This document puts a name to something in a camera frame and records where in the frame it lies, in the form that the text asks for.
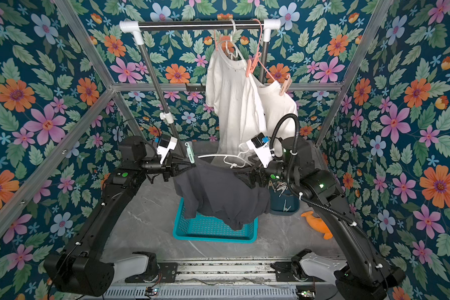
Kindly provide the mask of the light green clothespin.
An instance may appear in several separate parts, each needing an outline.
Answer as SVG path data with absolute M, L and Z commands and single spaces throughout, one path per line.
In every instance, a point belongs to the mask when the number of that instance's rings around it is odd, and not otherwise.
M 187 151 L 187 157 L 191 164 L 195 164 L 195 153 L 193 151 L 193 145 L 190 142 L 185 142 L 185 147 Z

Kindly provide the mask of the dark grey t-shirt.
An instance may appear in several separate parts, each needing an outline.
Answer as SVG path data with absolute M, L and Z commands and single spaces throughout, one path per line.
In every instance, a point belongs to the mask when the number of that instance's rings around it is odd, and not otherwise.
M 195 159 L 195 165 L 174 178 L 176 194 L 184 200 L 184 218 L 194 219 L 199 213 L 239 231 L 270 213 L 270 192 L 266 187 L 249 187 L 232 169 L 200 158 Z

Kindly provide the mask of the white plastic hanger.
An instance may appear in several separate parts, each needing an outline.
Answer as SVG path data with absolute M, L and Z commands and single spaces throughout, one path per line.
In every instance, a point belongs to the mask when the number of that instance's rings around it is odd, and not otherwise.
M 246 161 L 241 155 L 228 155 L 219 153 L 219 142 L 217 141 L 199 141 L 194 143 L 196 156 L 213 166 L 222 168 L 247 168 L 252 164 Z
M 225 28 L 226 26 L 231 26 L 231 33 L 228 35 L 222 35 L 221 36 L 221 43 L 219 50 L 222 50 L 231 60 L 238 60 L 239 58 L 241 60 L 245 60 L 245 57 L 241 53 L 239 47 L 236 46 L 234 42 L 234 34 L 237 31 L 237 24 L 234 19 L 230 19 L 229 21 L 225 20 L 218 20 L 215 22 L 217 28 L 214 30 L 218 30 L 218 28 Z

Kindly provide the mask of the white printed t-shirt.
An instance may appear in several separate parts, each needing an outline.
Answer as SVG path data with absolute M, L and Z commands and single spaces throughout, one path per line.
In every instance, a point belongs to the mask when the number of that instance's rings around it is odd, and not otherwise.
M 278 123 L 278 121 L 287 114 L 298 115 L 297 106 L 292 98 L 284 93 L 280 95 L 281 85 L 278 82 L 273 82 L 270 85 L 263 85 L 259 81 L 256 81 L 257 92 L 259 94 L 260 100 L 262 102 L 262 107 L 264 109 L 264 115 L 267 126 L 267 135 L 271 136 Z M 295 135 L 296 126 L 293 119 L 288 118 L 280 126 L 276 139 L 274 141 L 274 149 L 277 155 L 281 155 L 281 142 L 286 138 L 293 138 Z

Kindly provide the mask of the beige clothespin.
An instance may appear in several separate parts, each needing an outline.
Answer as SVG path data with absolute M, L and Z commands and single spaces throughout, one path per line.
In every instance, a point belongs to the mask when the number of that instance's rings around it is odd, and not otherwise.
M 283 82 L 283 84 L 281 86 L 281 91 L 279 92 L 279 95 L 284 96 L 288 92 L 292 83 L 293 83 L 293 80 L 291 79 L 291 76 L 288 74 L 286 76 L 285 81 Z

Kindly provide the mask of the plain white t-shirt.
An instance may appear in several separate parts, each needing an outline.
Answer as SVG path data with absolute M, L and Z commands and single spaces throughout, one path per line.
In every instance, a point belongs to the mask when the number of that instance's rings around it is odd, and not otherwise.
M 233 61 L 219 49 L 207 69 L 206 105 L 219 118 L 221 155 L 238 155 L 241 144 L 267 131 L 258 84 L 246 67 L 245 60 Z

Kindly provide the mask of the pink clothespin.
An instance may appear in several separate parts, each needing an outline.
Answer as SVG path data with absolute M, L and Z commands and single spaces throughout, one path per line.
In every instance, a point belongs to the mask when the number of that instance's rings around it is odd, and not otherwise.
M 219 51 L 220 43 L 221 43 L 221 34 L 218 31 L 214 30 L 213 37 L 214 37 L 215 50 Z
M 252 58 L 247 60 L 246 77 L 248 78 L 255 72 L 257 65 L 261 62 L 261 52 L 258 51 Z

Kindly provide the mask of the pink wire hanger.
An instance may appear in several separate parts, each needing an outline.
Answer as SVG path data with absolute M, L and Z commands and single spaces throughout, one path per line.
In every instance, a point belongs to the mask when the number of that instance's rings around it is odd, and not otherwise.
M 268 68 L 266 67 L 267 57 L 268 57 L 268 48 L 271 41 L 271 33 L 274 30 L 279 30 L 281 28 L 281 21 L 279 19 L 265 19 L 260 21 L 258 19 L 254 19 L 254 21 L 259 25 L 259 42 L 257 44 L 257 50 L 261 52 L 261 62 L 259 63 L 261 66 L 261 72 L 259 75 L 259 80 L 263 81 L 265 79 L 265 75 L 268 75 L 272 81 L 275 81 L 275 78 L 270 73 Z

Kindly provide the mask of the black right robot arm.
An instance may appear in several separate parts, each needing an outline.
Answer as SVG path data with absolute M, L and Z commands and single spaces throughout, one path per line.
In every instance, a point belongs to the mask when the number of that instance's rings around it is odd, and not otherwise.
M 354 218 L 335 176 L 316 167 L 313 147 L 300 138 L 298 117 L 286 114 L 277 122 L 271 137 L 260 133 L 246 144 L 259 158 L 246 183 L 286 183 L 293 196 L 319 215 L 344 253 L 344 259 L 330 259 L 304 249 L 292 257 L 294 277 L 299 281 L 317 278 L 332 284 L 345 300 L 387 299 L 388 290 L 399 286 L 405 274 L 376 251 Z

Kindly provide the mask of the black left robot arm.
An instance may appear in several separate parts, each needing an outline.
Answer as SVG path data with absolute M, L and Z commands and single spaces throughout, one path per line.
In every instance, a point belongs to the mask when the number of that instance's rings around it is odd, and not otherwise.
M 155 145 L 141 136 L 127 137 L 119 144 L 120 165 L 103 183 L 99 203 L 64 249 L 44 260 L 44 268 L 58 291 L 100 297 L 117 281 L 153 282 L 160 277 L 152 252 L 134 252 L 116 262 L 103 262 L 101 257 L 121 213 L 146 180 L 162 175 L 168 181 L 194 168 L 192 162 L 174 157 L 178 143 L 177 138 L 163 135 Z

